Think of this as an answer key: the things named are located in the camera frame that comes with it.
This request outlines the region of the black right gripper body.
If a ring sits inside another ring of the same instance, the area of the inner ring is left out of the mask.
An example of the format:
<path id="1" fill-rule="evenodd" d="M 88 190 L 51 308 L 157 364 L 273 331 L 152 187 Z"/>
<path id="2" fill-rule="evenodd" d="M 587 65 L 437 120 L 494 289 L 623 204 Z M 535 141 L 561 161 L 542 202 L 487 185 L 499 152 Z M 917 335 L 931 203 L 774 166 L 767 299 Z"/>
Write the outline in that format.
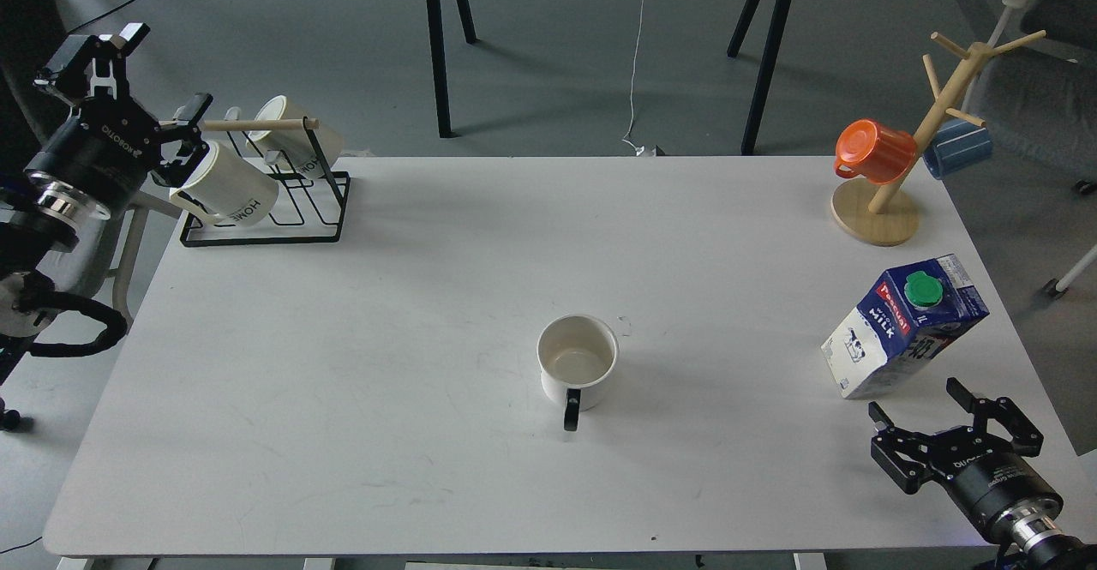
<path id="1" fill-rule="evenodd" d="M 1062 495 L 1034 472 L 1027 457 L 1013 453 L 1010 441 L 980 434 L 972 426 L 943 433 L 945 447 L 952 454 L 949 467 L 895 465 L 873 447 L 875 436 L 870 454 L 905 495 L 925 483 L 940 485 L 986 542 L 1029 547 L 1040 532 L 1052 531 L 1064 505 Z"/>

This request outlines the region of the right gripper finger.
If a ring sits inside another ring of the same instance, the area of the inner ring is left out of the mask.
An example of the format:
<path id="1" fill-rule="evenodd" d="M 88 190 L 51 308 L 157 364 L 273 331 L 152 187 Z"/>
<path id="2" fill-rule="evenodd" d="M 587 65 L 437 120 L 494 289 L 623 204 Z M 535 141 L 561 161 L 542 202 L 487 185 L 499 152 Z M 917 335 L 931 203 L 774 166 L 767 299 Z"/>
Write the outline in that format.
<path id="1" fill-rule="evenodd" d="M 985 399 L 975 397 L 962 381 L 955 377 L 945 380 L 945 391 L 960 404 L 961 409 L 973 417 L 972 428 L 980 434 L 987 433 L 989 421 L 998 424 L 1010 434 L 1013 453 L 1024 457 L 1037 457 L 1042 451 L 1043 434 L 1034 428 L 1034 423 L 1008 397 Z"/>
<path id="2" fill-rule="evenodd" d="M 913 468 L 949 467 L 952 454 L 945 447 L 945 433 L 928 434 L 912 432 L 895 425 L 883 407 L 877 401 L 867 403 L 867 415 L 875 428 L 873 447 L 880 451 L 887 461 Z"/>

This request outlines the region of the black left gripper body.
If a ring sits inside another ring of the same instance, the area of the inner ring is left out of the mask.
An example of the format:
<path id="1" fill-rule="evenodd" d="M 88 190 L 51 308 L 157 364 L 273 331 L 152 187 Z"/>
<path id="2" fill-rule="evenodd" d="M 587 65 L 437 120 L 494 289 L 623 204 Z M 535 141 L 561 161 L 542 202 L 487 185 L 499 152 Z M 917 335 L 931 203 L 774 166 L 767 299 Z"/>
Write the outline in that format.
<path id="1" fill-rule="evenodd" d="M 30 208 L 53 219 L 125 210 L 162 160 L 160 121 L 133 98 L 87 98 L 25 168 Z"/>

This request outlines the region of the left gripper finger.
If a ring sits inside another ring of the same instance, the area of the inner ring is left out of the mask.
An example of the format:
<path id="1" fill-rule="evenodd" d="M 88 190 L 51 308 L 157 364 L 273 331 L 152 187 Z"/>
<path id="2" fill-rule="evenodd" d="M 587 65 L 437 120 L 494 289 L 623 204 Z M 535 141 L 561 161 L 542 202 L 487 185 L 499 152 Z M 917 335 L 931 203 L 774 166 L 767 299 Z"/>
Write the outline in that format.
<path id="1" fill-rule="evenodd" d="M 210 93 L 196 93 L 186 104 L 176 110 L 176 116 L 161 123 L 152 130 L 154 157 L 152 181 L 166 189 L 180 189 L 208 153 L 208 144 L 203 141 L 200 124 L 214 98 Z"/>
<path id="2" fill-rule="evenodd" d="M 110 98 L 122 105 L 144 109 L 131 94 L 126 58 L 152 31 L 132 22 L 117 34 L 70 34 L 50 62 L 36 70 L 33 86 L 41 93 L 63 101 L 71 112 L 93 98 Z"/>

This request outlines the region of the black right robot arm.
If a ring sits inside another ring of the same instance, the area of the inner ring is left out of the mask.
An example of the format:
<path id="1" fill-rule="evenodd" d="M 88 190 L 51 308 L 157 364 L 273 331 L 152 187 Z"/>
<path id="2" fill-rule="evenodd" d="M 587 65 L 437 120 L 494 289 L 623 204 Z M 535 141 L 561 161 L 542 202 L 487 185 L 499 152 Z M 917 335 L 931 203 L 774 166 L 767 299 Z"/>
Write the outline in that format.
<path id="1" fill-rule="evenodd" d="M 1063 497 L 1027 461 L 1045 441 L 1034 423 L 1008 397 L 975 397 L 955 377 L 945 385 L 971 424 L 909 432 L 873 401 L 871 457 L 905 495 L 940 485 L 980 537 L 998 546 L 994 569 L 1093 569 L 1094 546 L 1058 527 Z"/>

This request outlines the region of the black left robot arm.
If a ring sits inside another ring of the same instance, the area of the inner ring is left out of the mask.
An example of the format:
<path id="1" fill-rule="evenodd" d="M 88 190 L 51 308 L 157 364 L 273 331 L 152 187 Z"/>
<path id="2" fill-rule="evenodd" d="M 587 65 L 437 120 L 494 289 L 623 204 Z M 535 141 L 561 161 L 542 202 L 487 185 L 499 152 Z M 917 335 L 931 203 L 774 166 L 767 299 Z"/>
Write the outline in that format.
<path id="1" fill-rule="evenodd" d="M 148 178 L 182 186 L 210 152 L 200 121 L 211 94 L 197 93 L 167 123 L 132 96 L 127 58 L 149 31 L 133 22 L 117 34 L 68 36 L 36 75 L 39 91 L 70 113 L 22 174 L 3 179 L 3 377 L 27 354 L 84 357 L 120 342 L 123 314 L 59 289 L 39 264 L 77 249 L 88 219 L 125 210 Z"/>

